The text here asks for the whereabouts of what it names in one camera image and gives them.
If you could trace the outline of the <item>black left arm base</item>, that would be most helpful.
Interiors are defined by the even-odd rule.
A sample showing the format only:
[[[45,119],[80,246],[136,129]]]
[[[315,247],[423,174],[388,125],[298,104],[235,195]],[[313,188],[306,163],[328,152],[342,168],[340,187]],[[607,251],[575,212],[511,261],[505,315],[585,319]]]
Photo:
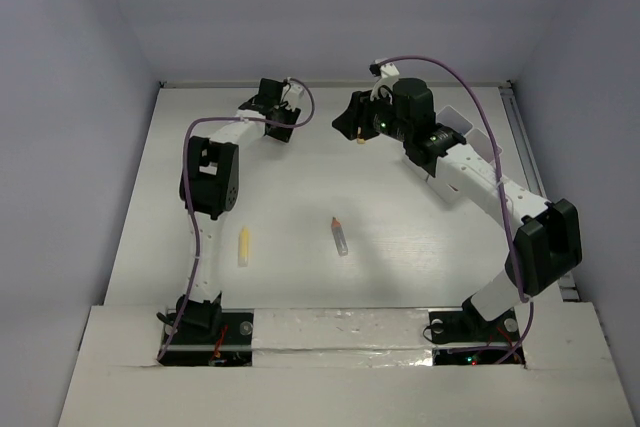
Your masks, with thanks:
[[[252,310],[223,309],[221,296],[203,303],[188,300],[177,330],[166,342],[174,327],[184,297],[176,310],[158,313],[164,334],[159,363],[174,367],[250,367],[253,363]]]

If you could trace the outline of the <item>yellow highlighter pen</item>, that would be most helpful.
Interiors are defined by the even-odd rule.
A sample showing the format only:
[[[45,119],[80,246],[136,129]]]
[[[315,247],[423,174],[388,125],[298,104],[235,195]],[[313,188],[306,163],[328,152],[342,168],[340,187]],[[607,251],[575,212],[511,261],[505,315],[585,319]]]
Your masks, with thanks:
[[[237,262],[239,267],[247,267],[250,260],[250,232],[246,226],[243,226],[238,236],[238,256]]]

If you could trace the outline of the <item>grey orange-tip marker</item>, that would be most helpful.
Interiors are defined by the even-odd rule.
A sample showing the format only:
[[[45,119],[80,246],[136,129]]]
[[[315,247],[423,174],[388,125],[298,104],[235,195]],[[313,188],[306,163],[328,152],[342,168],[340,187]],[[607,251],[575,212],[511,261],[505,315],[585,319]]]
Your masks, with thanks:
[[[340,221],[333,217],[331,221],[331,232],[335,242],[336,250],[339,256],[344,257],[348,255],[349,249],[346,242],[346,237]]]

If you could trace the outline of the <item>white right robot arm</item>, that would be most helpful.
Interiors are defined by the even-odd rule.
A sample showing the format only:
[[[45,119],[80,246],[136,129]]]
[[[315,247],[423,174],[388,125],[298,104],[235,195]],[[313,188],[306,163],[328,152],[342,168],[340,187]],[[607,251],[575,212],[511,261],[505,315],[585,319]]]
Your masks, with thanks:
[[[350,141],[379,135],[399,141],[443,199],[470,200],[509,235],[513,246],[502,271],[462,305],[460,326],[468,337],[486,337],[505,312],[581,263],[577,208],[498,173],[498,156],[486,152],[489,138],[453,107],[437,110],[424,81],[401,78],[376,92],[356,91],[332,126]]]

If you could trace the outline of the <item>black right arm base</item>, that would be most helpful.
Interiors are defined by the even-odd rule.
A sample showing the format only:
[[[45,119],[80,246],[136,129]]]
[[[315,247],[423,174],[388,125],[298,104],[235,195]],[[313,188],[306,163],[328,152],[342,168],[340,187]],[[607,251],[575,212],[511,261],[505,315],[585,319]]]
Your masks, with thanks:
[[[468,366],[496,363],[521,337],[513,308],[486,320],[470,299],[459,309],[430,312],[422,336],[436,346],[436,364]]]

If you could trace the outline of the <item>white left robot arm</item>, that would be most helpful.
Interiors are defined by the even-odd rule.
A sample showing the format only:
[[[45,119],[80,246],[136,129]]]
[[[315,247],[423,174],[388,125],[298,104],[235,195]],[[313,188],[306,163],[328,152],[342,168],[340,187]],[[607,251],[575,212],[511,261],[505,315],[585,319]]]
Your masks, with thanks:
[[[183,145],[179,195],[189,216],[191,262],[185,293],[169,317],[169,336],[183,343],[212,344],[221,336],[219,254],[225,215],[239,197],[240,153],[270,137],[287,143],[301,115],[303,85],[291,78],[263,78],[257,94],[231,117],[211,118],[221,127],[197,136],[190,127]]]

